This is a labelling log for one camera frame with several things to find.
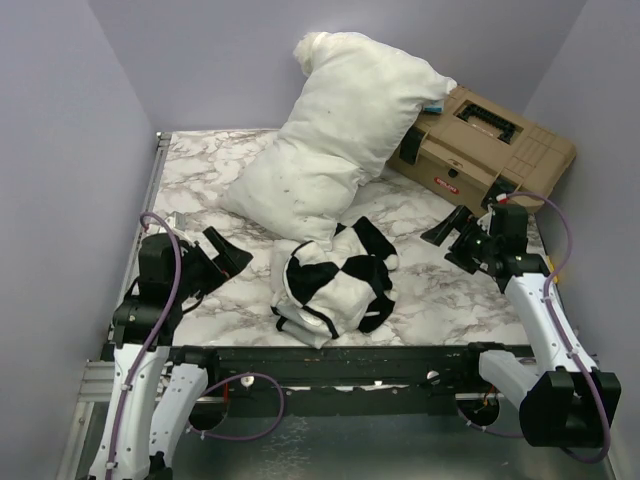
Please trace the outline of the black and white checkered pillowcase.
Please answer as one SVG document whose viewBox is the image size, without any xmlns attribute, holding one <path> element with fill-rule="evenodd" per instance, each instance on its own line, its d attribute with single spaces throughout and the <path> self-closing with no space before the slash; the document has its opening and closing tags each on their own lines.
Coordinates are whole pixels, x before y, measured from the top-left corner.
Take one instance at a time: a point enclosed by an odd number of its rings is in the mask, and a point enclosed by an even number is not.
<svg viewBox="0 0 640 480">
<path fill-rule="evenodd" d="M 393 313 L 399 266 L 392 243 L 366 217 L 339 224 L 330 250 L 278 240 L 271 254 L 276 329 L 316 348 L 345 333 L 369 334 Z"/>
</svg>

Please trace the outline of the white pillow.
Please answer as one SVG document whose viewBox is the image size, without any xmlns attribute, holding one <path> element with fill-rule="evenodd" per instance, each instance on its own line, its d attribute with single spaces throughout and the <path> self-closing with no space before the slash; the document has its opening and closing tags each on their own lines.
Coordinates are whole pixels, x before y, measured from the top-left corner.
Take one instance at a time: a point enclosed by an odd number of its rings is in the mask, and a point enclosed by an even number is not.
<svg viewBox="0 0 640 480">
<path fill-rule="evenodd" d="M 329 247 L 357 189 L 381 174 L 423 107 L 457 83 L 356 32 L 308 33 L 294 57 L 306 77 L 301 94 L 222 206 L 285 239 Z"/>
</svg>

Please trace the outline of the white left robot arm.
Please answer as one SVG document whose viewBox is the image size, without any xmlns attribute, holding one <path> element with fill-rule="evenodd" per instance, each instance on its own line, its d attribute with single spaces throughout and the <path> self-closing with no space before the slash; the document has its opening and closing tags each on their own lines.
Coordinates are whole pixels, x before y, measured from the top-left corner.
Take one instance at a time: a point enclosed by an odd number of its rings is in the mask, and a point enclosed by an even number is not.
<svg viewBox="0 0 640 480">
<path fill-rule="evenodd" d="M 204 231 L 216 254 L 182 234 L 156 233 L 138 250 L 138 276 L 113 315 L 114 381 L 91 479 L 169 479 L 173 456 L 199 396 L 221 371 L 212 355 L 184 348 L 166 390 L 160 381 L 189 299 L 202 301 L 251 262 L 251 253 Z"/>
</svg>

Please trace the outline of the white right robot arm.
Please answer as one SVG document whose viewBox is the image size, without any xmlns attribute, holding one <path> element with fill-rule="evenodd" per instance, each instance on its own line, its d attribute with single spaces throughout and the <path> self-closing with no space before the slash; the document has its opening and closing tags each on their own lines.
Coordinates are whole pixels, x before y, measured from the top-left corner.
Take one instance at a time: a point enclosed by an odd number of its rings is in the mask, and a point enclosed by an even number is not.
<svg viewBox="0 0 640 480">
<path fill-rule="evenodd" d="M 439 246 L 456 231 L 446 260 L 473 274 L 490 276 L 524 326 L 535 364 L 525 366 L 504 347 L 485 347 L 459 367 L 461 383 L 481 391 L 491 384 L 518 410 L 524 439 L 535 447 L 565 452 L 606 452 L 621 395 L 617 376 L 603 372 L 573 333 L 539 254 L 528 252 L 527 210 L 500 201 L 481 217 L 465 206 L 422 234 Z"/>
</svg>

